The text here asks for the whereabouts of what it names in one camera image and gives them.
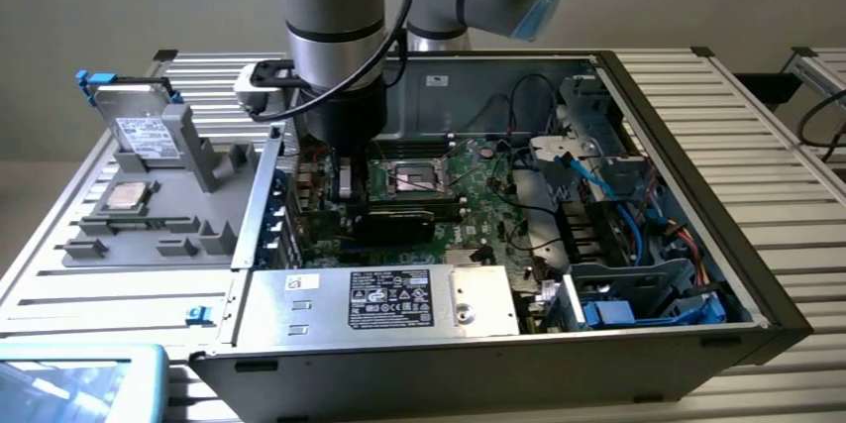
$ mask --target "blue latch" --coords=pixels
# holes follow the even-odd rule
[[[79,86],[84,99],[88,101],[91,107],[96,108],[96,101],[93,101],[93,96],[88,91],[88,71],[84,69],[76,72],[76,86]]]
[[[89,84],[108,84],[115,81],[117,75],[115,73],[95,73],[88,78]]]
[[[81,69],[76,72],[76,86],[81,90],[81,94],[84,95],[84,99],[88,101],[88,104],[96,108],[96,101],[93,100],[93,94],[91,94],[91,90],[88,89],[89,84],[109,84],[117,78],[115,73],[95,73],[92,76],[88,76],[88,71]]]
[[[185,325],[205,326],[209,324],[214,324],[212,309],[207,306],[192,307],[185,314]]]
[[[583,309],[587,325],[591,327],[635,324],[632,307],[627,301],[594,301]]]

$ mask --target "motherboard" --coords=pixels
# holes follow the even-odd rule
[[[499,198],[515,200],[503,165],[508,154],[502,142],[486,138],[463,139],[451,147],[444,142],[440,148],[399,155],[374,143],[367,212],[376,218],[370,219],[374,225],[358,227],[351,220],[364,211],[327,199],[330,157],[320,150],[306,154],[298,176],[304,266],[500,264],[512,287],[534,289],[536,284],[523,278],[531,253],[516,248],[527,247],[523,213]]]

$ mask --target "cable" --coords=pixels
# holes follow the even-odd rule
[[[399,71],[396,72],[396,77],[394,80],[384,84],[384,88],[390,89],[402,80],[403,75],[406,74],[406,67],[408,66],[408,35],[406,30],[403,29],[402,34],[396,38],[396,52],[399,53]]]
[[[829,159],[831,159],[831,156],[834,156],[834,150],[837,149],[837,146],[839,146],[842,137],[843,137],[843,133],[838,131],[834,137],[831,138],[831,146],[829,146],[829,150],[825,152],[825,156],[822,156],[821,158],[823,162],[829,162]]]
[[[817,148],[829,148],[829,149],[841,149],[841,148],[846,148],[846,144],[838,144],[837,141],[833,141],[831,143],[817,143],[815,141],[810,141],[806,137],[805,137],[805,126],[807,126],[807,122],[810,121],[810,119],[817,115],[817,113],[819,111],[822,111],[822,109],[831,103],[839,101],[843,97],[846,97],[846,89],[843,91],[841,91],[839,93],[829,96],[829,98],[826,98],[819,104],[817,104],[813,108],[810,108],[810,111],[807,111],[807,113],[805,113],[805,116],[802,116],[802,119],[798,120],[798,127],[797,127],[797,135],[798,135],[798,139],[801,140],[801,142],[809,146],[814,146]]]
[[[556,238],[554,240],[550,240],[548,242],[546,242],[543,245],[538,245],[536,247],[531,247],[531,248],[524,248],[524,247],[519,247],[518,245],[515,245],[511,241],[508,241],[507,243],[510,244],[510,246],[515,249],[515,250],[520,250],[522,252],[534,252],[535,250],[539,250],[543,247],[548,247],[551,244],[554,244],[555,242],[563,242],[563,238]]]
[[[496,198],[502,201],[502,203],[504,203],[506,205],[510,205],[511,207],[522,208],[523,210],[536,210],[538,212],[548,213],[552,217],[556,216],[555,212],[547,208],[534,207],[531,205],[520,205],[519,203],[511,202],[502,195],[499,195],[499,193],[494,190],[492,187],[491,187],[491,192],[494,193]]]
[[[387,156],[384,155],[384,151],[382,150],[382,146],[379,145],[379,141],[376,139],[370,140],[375,145],[375,148],[379,149],[379,155],[382,156],[382,160],[387,160]]]
[[[678,225],[675,220],[673,220],[671,218],[667,219],[667,223],[670,224],[671,227],[675,227]],[[687,245],[687,248],[690,249],[690,253],[693,255],[693,261],[697,267],[695,285],[701,286],[701,285],[709,284],[711,282],[711,279],[709,278],[709,271],[702,261],[702,252],[699,252],[699,246],[697,245],[697,241],[694,240],[693,235],[687,231],[686,227],[682,226],[675,231],[675,237],[678,237],[678,239],[682,242],[685,242],[685,244]]]
[[[511,87],[511,94],[508,95],[507,98],[507,104],[508,104],[508,109],[507,109],[507,120],[508,120],[508,131],[507,134],[508,136],[511,136],[511,134],[516,131],[516,114],[514,112],[514,99],[516,97],[516,90],[519,89],[519,85],[523,83],[523,81],[526,81],[527,79],[531,78],[538,78],[540,79],[548,89],[550,89],[550,93],[552,93],[552,114],[555,114],[555,107],[558,106],[558,88],[555,88],[555,85],[552,84],[552,81],[550,81],[550,78],[547,78],[544,75],[542,75],[540,73],[528,73],[524,76],[522,76],[516,82],[514,83],[514,86]]]
[[[268,115],[250,115],[250,118],[256,123],[272,123],[275,121],[282,121],[283,119],[292,118],[294,116],[299,116],[303,113],[307,113],[318,106],[330,101],[339,93],[343,93],[350,89],[350,87],[356,84],[362,78],[367,76],[370,71],[379,65],[382,59],[387,55],[387,52],[394,45],[394,42],[399,38],[399,34],[403,31],[402,26],[406,23],[406,19],[408,18],[408,12],[411,11],[411,1],[412,0],[402,0],[402,6],[399,8],[399,14],[396,15],[396,22],[394,23],[394,27],[391,29],[391,33],[384,37],[382,41],[382,45],[378,50],[372,54],[372,56],[367,59],[363,65],[358,68],[355,73],[342,81],[332,89],[330,89],[326,93],[312,99],[308,103],[296,106],[287,111],[282,111],[279,113],[268,114]]]
[[[514,152],[514,151],[520,151],[520,150],[523,150],[523,149],[527,149],[527,148],[519,148],[519,149],[511,148],[511,151],[512,151],[512,152]],[[494,164],[494,170],[491,170],[491,178],[494,178],[494,177],[495,177],[495,175],[496,175],[496,169],[499,168],[499,163],[502,162],[502,158],[503,158],[503,157],[504,157],[504,154],[499,155],[499,158],[496,159],[496,162],[495,162],[495,164]],[[514,202],[511,202],[511,201],[510,201],[510,200],[507,200],[507,199],[506,199],[502,195],[499,195],[499,192],[496,192],[496,190],[495,190],[491,186],[490,186],[488,188],[491,189],[491,192],[494,193],[494,195],[496,196],[496,198],[498,198],[498,199],[502,201],[502,203],[504,203],[506,205],[510,205],[511,207],[520,208],[520,209],[523,209],[523,210],[536,210],[538,212],[544,212],[544,213],[548,213],[552,217],[556,217],[556,216],[558,216],[558,215],[556,215],[556,213],[555,213],[555,211],[552,211],[552,210],[550,210],[550,209],[547,209],[547,208],[534,207],[534,206],[531,206],[531,205],[520,205],[519,203],[514,203]]]
[[[611,185],[608,185],[608,183],[604,180],[596,177],[596,175],[588,172],[587,169],[582,167],[582,164],[575,159],[570,161],[570,166],[582,174],[582,176],[590,182],[594,182],[596,185],[599,185],[599,188],[603,189],[603,192],[606,192],[606,195],[608,195],[608,198],[611,200],[618,199],[618,196],[615,195],[614,190],[611,189]],[[639,266],[643,260],[643,236],[639,233],[639,228],[637,227],[632,214],[630,213],[630,211],[626,209],[626,207],[622,204],[618,204],[618,212],[620,212],[620,216],[623,217],[623,220],[626,220],[626,223],[632,229],[634,242],[637,244],[637,259],[634,261],[634,265]]]
[[[639,263],[643,259],[643,236],[639,233],[639,228],[637,227],[635,219],[632,218],[632,214],[628,212],[626,207],[622,204],[618,204],[618,212],[620,212],[620,216],[626,223],[630,225],[634,234],[634,242],[637,244],[637,259],[634,261],[634,265],[639,266]]]
[[[504,101],[504,106],[508,108],[508,120],[510,120],[510,103],[508,103],[507,95],[504,93],[495,93],[491,96],[488,96],[488,99],[486,100],[484,106],[482,107],[482,109],[479,110],[476,115],[470,119],[467,124],[464,124],[464,126],[462,126],[456,130],[456,132],[459,132],[459,133],[467,132],[467,130],[471,128],[471,126],[474,124],[476,124],[476,121],[479,121],[479,118],[483,117],[483,115],[488,111],[488,108],[491,108],[491,106],[494,105],[494,101],[496,99],[500,99],[502,101]]]

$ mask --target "gray floor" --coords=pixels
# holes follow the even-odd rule
[[[76,162],[0,161],[0,275],[17,257],[77,168]]]

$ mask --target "monitor screen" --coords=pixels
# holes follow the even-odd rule
[[[128,369],[117,361],[0,362],[0,421],[104,422]]]

